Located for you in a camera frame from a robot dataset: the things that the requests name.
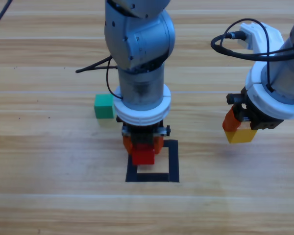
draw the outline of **gray robot arm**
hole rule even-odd
[[[105,38],[126,71],[142,73],[162,65],[175,43],[173,22],[164,9],[170,0],[107,0]]]

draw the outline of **black tape square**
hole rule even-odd
[[[133,165],[132,156],[128,155],[126,182],[180,182],[178,141],[165,140],[164,148],[169,148],[168,173],[137,173],[137,166]]]

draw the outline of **cable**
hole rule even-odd
[[[212,49],[223,55],[227,55],[227,56],[231,56],[231,57],[235,57],[235,58],[239,58],[243,60],[262,61],[262,62],[278,62],[278,61],[287,61],[287,60],[294,59],[294,53],[291,55],[278,55],[278,56],[270,56],[270,57],[263,57],[263,55],[268,55],[268,53],[259,53],[259,54],[237,53],[232,50],[221,47],[220,45],[216,45],[217,41],[220,41],[223,37],[224,35],[220,35],[211,41]],[[271,55],[271,54],[276,54],[279,52],[285,52],[290,50],[294,50],[294,47],[272,51],[269,54]]]
[[[101,67],[95,67],[93,69],[87,70],[87,71],[94,71],[94,70],[106,70],[108,68],[108,66],[101,66]],[[109,69],[118,69],[118,66],[109,66]]]
[[[94,68],[99,66],[99,65],[102,65],[103,63],[109,61],[112,59],[112,56],[108,56],[107,58],[103,59],[103,60],[100,60],[99,62],[97,63],[94,63],[93,65],[90,65],[90,66],[87,66],[83,69],[80,69],[80,70],[76,70],[75,72],[76,73],[81,73],[81,72],[85,72],[85,71],[92,71],[92,70],[95,70]]]
[[[2,11],[0,12],[0,20],[4,16],[5,12],[7,11],[7,9],[9,8],[9,6],[11,5],[11,3],[12,3],[12,0],[8,0],[8,2],[3,7]]]
[[[109,92],[111,93],[111,95],[113,95],[114,97],[119,98],[119,99],[123,99],[122,97],[120,97],[120,96],[114,94],[114,93],[112,92],[112,90],[110,89],[109,81],[108,81],[108,78],[109,78],[108,75],[109,75],[110,62],[111,62],[111,59],[108,60],[107,75],[106,75],[106,80],[107,80],[107,87],[108,87],[108,90],[109,90]]]
[[[242,34],[243,32],[241,32],[241,31],[228,33],[229,30],[233,26],[235,26],[236,24],[238,24],[240,22],[243,22],[243,21],[252,21],[252,22],[255,22],[255,23],[259,24],[260,27],[264,30],[265,35],[266,35],[266,40],[267,40],[267,53],[243,54],[243,53],[233,52],[233,51],[228,50],[228,49],[226,49],[226,48],[224,48],[222,46],[222,43],[223,43],[224,39],[226,39],[226,38],[230,38],[230,39],[241,39],[241,40],[244,40],[244,41],[246,40],[246,35],[243,35]],[[245,18],[245,19],[241,19],[239,21],[234,22],[225,31],[225,33],[223,35],[220,35],[220,36],[214,38],[211,41],[211,47],[216,52],[218,52],[220,54],[227,55],[227,56],[232,56],[232,57],[240,58],[240,59],[244,59],[244,60],[264,61],[264,62],[267,62],[267,83],[268,83],[267,84],[267,88],[269,89],[270,92],[273,92],[274,89],[271,87],[271,83],[270,83],[270,63],[269,62],[286,61],[286,60],[292,60],[292,59],[294,59],[294,53],[291,54],[291,55],[271,56],[270,57],[271,54],[276,54],[276,53],[280,53],[280,52],[294,50],[294,47],[270,52],[270,41],[269,41],[269,36],[268,36],[268,32],[266,30],[266,27],[264,27],[264,25],[261,22],[259,22],[258,20],[251,19],[251,18]]]

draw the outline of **green block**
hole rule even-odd
[[[113,96],[111,94],[97,94],[94,108],[97,119],[114,118]]]

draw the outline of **wooden surface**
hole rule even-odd
[[[209,46],[243,17],[287,37],[294,0],[171,1],[165,124],[179,140],[179,184],[125,183],[121,127],[93,110],[104,72],[74,73],[108,55],[103,10],[103,0],[14,0],[0,22],[0,235],[294,235],[294,120],[229,145],[225,96],[252,63]],[[147,171],[166,171],[166,154]]]

